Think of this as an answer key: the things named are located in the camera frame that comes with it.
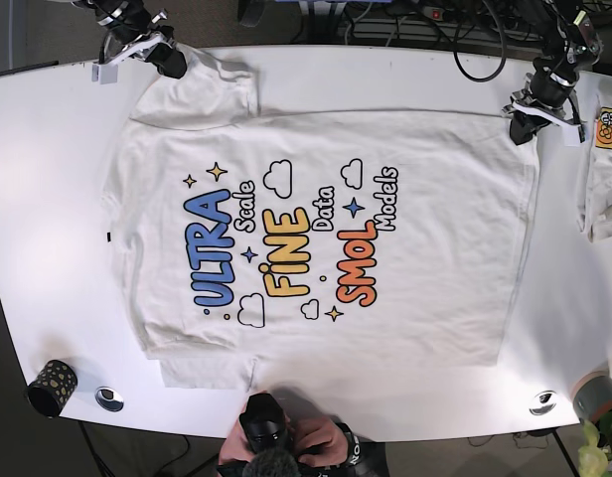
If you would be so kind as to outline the photographer left hand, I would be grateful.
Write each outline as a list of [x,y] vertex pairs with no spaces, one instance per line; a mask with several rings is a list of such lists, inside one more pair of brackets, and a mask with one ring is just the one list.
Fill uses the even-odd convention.
[[297,461],[310,467],[343,464],[348,457],[349,443],[341,428],[328,416],[301,419],[294,433]]

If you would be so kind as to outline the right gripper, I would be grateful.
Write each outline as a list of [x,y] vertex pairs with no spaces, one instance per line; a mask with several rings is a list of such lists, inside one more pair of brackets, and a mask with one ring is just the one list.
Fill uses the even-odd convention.
[[173,28],[161,23],[168,12],[151,15],[146,9],[95,9],[97,23],[106,29],[98,64],[118,65],[128,58],[154,65],[161,76],[179,80],[187,72],[182,52],[175,49]]

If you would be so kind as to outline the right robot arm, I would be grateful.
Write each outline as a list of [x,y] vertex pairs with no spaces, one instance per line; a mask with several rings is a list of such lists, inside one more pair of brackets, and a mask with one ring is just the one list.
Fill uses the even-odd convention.
[[143,1],[71,1],[94,13],[96,23],[106,30],[98,60],[92,66],[92,80],[100,84],[117,82],[118,67],[128,59],[153,65],[158,74],[179,80],[187,71],[184,54],[174,39],[174,29],[162,23],[167,12],[151,15]]

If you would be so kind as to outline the photographer right hand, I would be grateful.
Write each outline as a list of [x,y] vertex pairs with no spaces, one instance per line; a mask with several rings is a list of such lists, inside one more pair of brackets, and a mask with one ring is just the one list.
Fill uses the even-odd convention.
[[225,465],[235,461],[248,461],[249,459],[250,452],[247,448],[245,434],[240,423],[236,421],[220,449],[218,463]]

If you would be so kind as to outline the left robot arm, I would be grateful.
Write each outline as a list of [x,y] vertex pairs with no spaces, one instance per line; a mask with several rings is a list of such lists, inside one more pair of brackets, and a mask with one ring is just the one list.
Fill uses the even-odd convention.
[[519,1],[518,12],[541,36],[541,54],[533,60],[522,89],[503,112],[511,118],[510,138],[530,142],[543,128],[561,128],[568,146],[586,140],[575,91],[579,72],[600,58],[603,44],[581,1]]

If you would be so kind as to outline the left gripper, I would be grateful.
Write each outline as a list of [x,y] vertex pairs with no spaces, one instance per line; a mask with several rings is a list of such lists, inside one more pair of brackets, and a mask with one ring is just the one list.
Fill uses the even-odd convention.
[[571,124],[581,122],[575,94],[578,70],[567,60],[535,59],[533,65],[535,72],[527,75],[525,86],[514,92],[511,103],[504,107],[504,113],[511,118],[510,138],[517,146],[530,142],[541,129],[552,123],[551,119],[535,112],[519,110],[519,105],[536,108],[564,120],[563,106],[569,101]]

